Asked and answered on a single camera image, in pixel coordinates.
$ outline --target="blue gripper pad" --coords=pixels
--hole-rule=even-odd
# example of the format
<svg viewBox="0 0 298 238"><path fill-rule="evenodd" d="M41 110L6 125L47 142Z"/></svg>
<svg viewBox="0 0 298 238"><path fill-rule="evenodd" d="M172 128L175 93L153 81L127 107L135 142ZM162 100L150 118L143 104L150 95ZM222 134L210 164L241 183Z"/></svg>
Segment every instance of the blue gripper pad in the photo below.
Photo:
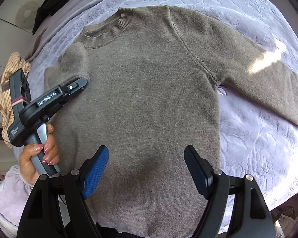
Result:
<svg viewBox="0 0 298 238"><path fill-rule="evenodd" d="M198 192L205 197L205 199L210 198L210 193L207 189L208 185L211 185L211 180L209 180L204 172L202 171L202 168L200 164L198 163L198 157L200 160L199 154L193 149L194 151L191 151L188 147L184 150L184 161L187 164L187 167L189 169L189 172L191 174L191 177L194 181L194 184L198 190Z"/></svg>
<svg viewBox="0 0 298 238"><path fill-rule="evenodd" d="M101 151L99 157L95 161L93 167L88 172L85 178L85 186L84 190L82 191L82 195L84 199L87 199L90 195L95 192L95 189L99 183L100 177L105 170L109 159L109 151L107 147L104 147Z"/></svg>

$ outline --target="hand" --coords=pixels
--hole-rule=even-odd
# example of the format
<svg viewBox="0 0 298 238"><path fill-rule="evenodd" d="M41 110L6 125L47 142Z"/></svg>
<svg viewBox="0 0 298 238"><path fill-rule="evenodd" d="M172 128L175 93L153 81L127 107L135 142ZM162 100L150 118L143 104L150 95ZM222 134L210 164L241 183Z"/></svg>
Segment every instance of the hand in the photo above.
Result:
<svg viewBox="0 0 298 238"><path fill-rule="evenodd" d="M39 173L34 168L31 157L39 154L44 150L43 163L49 164L50 166L57 164L60 161L58 155L58 147L55 144L55 138L52 134L54 128L52 125L48 124L48 139L45 144L28 144L24 147L20 154L20 174L30 184L35 184L37 178L39 178Z"/></svg>

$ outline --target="ribbed collar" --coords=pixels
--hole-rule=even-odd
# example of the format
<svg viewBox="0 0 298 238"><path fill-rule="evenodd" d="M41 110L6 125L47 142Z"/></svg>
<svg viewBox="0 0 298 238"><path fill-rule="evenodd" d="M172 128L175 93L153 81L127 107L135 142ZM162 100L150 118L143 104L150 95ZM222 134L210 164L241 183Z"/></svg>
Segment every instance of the ribbed collar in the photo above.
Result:
<svg viewBox="0 0 298 238"><path fill-rule="evenodd" d="M113 16L104 22L85 26L76 42L82 43L86 48L104 46L121 36L128 28L132 18L132 8L119 8Z"/></svg>

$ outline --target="gripper handle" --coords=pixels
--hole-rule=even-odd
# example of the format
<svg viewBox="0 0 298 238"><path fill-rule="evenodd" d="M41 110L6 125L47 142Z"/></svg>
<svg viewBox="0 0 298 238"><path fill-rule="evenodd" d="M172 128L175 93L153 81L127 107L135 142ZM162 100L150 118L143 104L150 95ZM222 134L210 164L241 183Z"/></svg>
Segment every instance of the gripper handle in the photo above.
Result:
<svg viewBox="0 0 298 238"><path fill-rule="evenodd" d="M46 124L42 124L36 132L29 136L26 140L26 144L44 144L48 138L48 131L46 128ZM48 164L42 163L42 159L44 157L43 150L36 156L31 158L32 164L34 165L35 169L39 173L39 175L46 174L50 178L57 177L60 175L60 168L58 165L49 166Z"/></svg>

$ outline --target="beige striped fabric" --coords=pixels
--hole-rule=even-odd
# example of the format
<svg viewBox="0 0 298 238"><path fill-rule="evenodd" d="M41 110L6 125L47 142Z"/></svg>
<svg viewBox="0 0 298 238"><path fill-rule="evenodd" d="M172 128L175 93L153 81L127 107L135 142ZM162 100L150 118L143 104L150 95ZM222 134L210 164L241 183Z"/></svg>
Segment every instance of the beige striped fabric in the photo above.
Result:
<svg viewBox="0 0 298 238"><path fill-rule="evenodd" d="M22 68L25 75L28 75L30 70L30 63L26 62L24 59L21 59L20 54L14 52L10 55L7 66L0 78L0 114L2 115L2 137L5 144L12 148L12 145L8 137L8 128L14 121L12 106L11 106L11 97L10 89L3 88L4 84L9 81L10 76Z"/></svg>

